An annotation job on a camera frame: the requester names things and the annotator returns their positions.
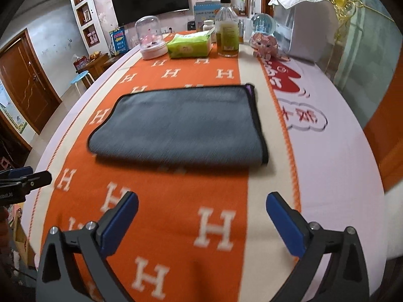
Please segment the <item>purple and grey towel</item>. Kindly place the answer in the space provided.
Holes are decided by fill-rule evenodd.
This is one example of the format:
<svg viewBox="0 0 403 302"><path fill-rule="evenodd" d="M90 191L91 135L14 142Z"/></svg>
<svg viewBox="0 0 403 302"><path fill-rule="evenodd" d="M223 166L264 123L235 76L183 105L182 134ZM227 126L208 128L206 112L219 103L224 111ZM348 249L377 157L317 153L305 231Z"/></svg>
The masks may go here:
<svg viewBox="0 0 403 302"><path fill-rule="evenodd" d="M253 167L269 160L251 83L122 95L87 148L136 163Z"/></svg>

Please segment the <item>pink printed tablecloth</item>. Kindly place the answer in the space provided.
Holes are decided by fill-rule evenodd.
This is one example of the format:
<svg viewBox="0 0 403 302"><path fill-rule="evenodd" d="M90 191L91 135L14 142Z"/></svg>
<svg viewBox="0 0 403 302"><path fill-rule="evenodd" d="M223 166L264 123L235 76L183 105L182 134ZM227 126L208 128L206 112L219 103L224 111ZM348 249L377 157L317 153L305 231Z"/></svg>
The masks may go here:
<svg viewBox="0 0 403 302"><path fill-rule="evenodd" d="M109 72L132 53L139 52L128 53L92 87L106 80ZM344 98L318 67L296 60L261 62L292 146L300 200L300 207L295 209L306 220L316 221L324 228L356 228L370 292L376 292L387 259L385 195L364 132ZM92 87L81 98L90 98Z"/></svg>

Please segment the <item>brown wooden door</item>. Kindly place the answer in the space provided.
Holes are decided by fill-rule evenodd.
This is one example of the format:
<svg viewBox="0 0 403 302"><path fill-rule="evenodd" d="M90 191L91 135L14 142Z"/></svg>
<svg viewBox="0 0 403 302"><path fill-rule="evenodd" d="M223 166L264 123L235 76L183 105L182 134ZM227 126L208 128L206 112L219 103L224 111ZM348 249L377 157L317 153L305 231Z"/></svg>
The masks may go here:
<svg viewBox="0 0 403 302"><path fill-rule="evenodd" d="M1 80L22 116L40 134L61 98L45 74L26 29L1 48Z"/></svg>

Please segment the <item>blue round stool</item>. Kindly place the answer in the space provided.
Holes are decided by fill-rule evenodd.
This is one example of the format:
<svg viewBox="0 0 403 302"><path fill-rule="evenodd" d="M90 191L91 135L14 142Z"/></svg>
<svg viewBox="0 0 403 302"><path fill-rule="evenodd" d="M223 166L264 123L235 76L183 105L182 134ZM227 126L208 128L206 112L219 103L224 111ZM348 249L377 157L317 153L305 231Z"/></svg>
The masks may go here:
<svg viewBox="0 0 403 302"><path fill-rule="evenodd" d="M94 82L94 77L88 70L82 71L81 73L77 74L77 76L70 82L70 84L76 89L79 96L81 96L81 91L78 86L78 83L82 82L86 89L88 89Z"/></svg>

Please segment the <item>red gift box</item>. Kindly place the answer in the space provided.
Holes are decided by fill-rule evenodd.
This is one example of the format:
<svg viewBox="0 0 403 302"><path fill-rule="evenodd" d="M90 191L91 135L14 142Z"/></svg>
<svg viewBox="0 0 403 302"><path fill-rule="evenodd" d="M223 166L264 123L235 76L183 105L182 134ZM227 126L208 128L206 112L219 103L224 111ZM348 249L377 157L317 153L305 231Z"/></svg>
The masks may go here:
<svg viewBox="0 0 403 302"><path fill-rule="evenodd" d="M86 56L82 56L77 58L73 62L73 66L75 67L76 71L83 69L88 64L88 58Z"/></svg>

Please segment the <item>wooden tv cabinet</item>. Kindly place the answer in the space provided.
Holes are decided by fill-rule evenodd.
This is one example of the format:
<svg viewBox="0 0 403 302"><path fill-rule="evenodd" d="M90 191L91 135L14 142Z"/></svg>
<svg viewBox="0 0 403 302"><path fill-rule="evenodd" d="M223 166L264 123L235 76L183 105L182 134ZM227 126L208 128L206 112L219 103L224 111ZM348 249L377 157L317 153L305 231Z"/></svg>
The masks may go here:
<svg viewBox="0 0 403 302"><path fill-rule="evenodd" d="M97 80L107 69L109 69L112 64L118 61L123 55L110 56L107 53L99 54L99 56L93 60L90 60L82 69L77 70L77 74L81 72L88 71L91 75L92 81L84 79L84 86L89 88L89 86Z"/></svg>

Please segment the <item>orange H-pattern table runner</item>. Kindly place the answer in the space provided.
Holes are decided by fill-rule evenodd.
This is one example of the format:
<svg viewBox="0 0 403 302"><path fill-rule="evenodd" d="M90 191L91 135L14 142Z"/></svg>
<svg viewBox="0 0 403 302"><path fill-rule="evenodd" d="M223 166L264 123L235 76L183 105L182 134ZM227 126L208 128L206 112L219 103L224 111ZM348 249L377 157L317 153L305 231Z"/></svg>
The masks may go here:
<svg viewBox="0 0 403 302"><path fill-rule="evenodd" d="M269 162L254 169L118 164L87 150L87 138L127 93L174 87L251 83L257 94ZM109 262L136 301L270 301L292 271L289 254L266 212L278 192L300 207L298 175L279 103L250 47L239 56L144 61L139 53L81 98L38 165L53 176L32 195L23 221L39 254L48 230L82 228L126 191L139 211Z"/></svg>

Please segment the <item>blue standing sign board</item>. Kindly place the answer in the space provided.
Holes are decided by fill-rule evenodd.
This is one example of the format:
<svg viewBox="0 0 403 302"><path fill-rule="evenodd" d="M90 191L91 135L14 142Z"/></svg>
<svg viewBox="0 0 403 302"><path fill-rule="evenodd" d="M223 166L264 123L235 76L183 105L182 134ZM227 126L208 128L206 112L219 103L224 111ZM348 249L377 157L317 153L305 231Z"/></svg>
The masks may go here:
<svg viewBox="0 0 403 302"><path fill-rule="evenodd" d="M115 56L124 55L129 51L126 34L123 27L118 27L109 32L111 37L111 44L113 47L113 54Z"/></svg>

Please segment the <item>glass dome on white base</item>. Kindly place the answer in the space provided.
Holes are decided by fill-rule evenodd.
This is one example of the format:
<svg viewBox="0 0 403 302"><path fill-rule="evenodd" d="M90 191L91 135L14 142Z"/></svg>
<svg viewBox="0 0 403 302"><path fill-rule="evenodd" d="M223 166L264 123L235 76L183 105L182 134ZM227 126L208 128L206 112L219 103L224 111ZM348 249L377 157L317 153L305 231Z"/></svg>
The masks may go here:
<svg viewBox="0 0 403 302"><path fill-rule="evenodd" d="M162 36L160 21L156 16L144 16L135 23L135 30L143 59L151 60L168 53L167 43Z"/></svg>

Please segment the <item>green tissue pack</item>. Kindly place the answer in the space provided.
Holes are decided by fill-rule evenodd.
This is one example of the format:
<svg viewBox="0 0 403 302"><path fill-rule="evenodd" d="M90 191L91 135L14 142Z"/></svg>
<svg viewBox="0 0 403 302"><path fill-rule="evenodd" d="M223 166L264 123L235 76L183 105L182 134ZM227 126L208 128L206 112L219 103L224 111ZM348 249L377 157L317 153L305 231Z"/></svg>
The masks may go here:
<svg viewBox="0 0 403 302"><path fill-rule="evenodd" d="M201 31L186 35L176 34L167 43L168 53L172 59L207 57L212 50L210 31Z"/></svg>

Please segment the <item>small black speaker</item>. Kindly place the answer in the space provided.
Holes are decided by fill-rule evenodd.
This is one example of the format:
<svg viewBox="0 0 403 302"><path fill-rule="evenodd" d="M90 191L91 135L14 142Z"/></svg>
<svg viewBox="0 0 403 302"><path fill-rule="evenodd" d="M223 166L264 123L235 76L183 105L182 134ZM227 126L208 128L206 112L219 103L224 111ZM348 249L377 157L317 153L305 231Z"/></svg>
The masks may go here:
<svg viewBox="0 0 403 302"><path fill-rule="evenodd" d="M195 31L196 30L196 24L194 20L188 21L186 24L186 28L188 31Z"/></svg>

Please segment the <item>small white pill bottle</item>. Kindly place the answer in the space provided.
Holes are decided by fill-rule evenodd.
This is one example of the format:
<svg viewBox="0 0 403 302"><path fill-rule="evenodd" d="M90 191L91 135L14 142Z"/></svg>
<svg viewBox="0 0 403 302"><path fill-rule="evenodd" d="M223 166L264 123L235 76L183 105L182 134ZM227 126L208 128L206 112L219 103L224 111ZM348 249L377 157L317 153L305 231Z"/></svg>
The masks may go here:
<svg viewBox="0 0 403 302"><path fill-rule="evenodd" d="M215 27L215 21L214 20L204 20L203 23L203 31L208 31L210 33L210 38L212 43L217 42L217 36L216 36L216 27Z"/></svg>

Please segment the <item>blue and white carton box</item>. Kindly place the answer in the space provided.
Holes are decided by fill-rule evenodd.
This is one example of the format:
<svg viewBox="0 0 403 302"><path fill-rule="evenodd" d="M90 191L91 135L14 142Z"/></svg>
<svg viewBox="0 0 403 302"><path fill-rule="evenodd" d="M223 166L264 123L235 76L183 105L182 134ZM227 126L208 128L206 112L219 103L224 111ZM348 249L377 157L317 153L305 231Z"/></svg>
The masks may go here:
<svg viewBox="0 0 403 302"><path fill-rule="evenodd" d="M193 7L196 31L202 30L205 20L215 20L215 16L220 8L220 1L196 2Z"/></svg>

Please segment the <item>pink plush toy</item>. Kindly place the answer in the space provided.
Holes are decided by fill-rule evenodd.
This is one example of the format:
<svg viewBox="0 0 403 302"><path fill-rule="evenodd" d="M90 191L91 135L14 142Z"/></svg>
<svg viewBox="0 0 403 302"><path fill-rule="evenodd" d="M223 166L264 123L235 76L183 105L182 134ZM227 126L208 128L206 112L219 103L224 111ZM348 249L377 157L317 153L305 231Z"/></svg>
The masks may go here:
<svg viewBox="0 0 403 302"><path fill-rule="evenodd" d="M256 32L249 41L253 49L253 56L261 59L270 60L272 57L279 56L278 43L273 35Z"/></svg>

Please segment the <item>glass bottle with yellow liquid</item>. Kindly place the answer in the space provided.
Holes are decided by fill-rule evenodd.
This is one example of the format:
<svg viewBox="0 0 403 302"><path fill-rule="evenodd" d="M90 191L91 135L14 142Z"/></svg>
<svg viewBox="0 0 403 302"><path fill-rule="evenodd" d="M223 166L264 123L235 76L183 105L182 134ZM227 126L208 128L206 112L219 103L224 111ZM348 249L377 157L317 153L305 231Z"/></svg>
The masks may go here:
<svg viewBox="0 0 403 302"><path fill-rule="evenodd" d="M215 16L217 53L223 57L237 57L239 52L238 16L231 0L220 0L221 7Z"/></svg>

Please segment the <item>white appliance with cloth cover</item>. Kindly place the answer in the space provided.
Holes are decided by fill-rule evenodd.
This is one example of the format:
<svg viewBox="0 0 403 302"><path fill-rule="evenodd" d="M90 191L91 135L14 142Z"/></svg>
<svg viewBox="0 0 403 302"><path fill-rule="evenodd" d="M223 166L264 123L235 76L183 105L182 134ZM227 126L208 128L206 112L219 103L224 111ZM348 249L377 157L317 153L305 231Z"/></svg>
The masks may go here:
<svg viewBox="0 0 403 302"><path fill-rule="evenodd" d="M270 0L279 49L286 55L316 63L338 28L329 0Z"/></svg>

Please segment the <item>snow globe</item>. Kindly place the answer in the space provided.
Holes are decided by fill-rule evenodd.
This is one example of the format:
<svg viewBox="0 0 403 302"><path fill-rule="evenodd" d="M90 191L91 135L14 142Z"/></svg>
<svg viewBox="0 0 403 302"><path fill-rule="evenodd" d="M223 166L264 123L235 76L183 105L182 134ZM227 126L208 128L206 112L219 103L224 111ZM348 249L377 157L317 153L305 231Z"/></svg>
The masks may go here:
<svg viewBox="0 0 403 302"><path fill-rule="evenodd" d="M257 33L274 35L276 26L274 18L265 13L254 14L251 18L252 35Z"/></svg>

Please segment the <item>orange sliding door frame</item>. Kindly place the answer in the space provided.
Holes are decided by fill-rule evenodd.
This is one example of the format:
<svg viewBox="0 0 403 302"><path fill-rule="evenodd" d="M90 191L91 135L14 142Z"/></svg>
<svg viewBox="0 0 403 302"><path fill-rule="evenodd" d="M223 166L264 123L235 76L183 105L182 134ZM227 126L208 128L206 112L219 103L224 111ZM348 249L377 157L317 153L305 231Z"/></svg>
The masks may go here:
<svg viewBox="0 0 403 302"><path fill-rule="evenodd" d="M387 92L364 128L384 191L402 180L402 94L402 58L399 58Z"/></svg>

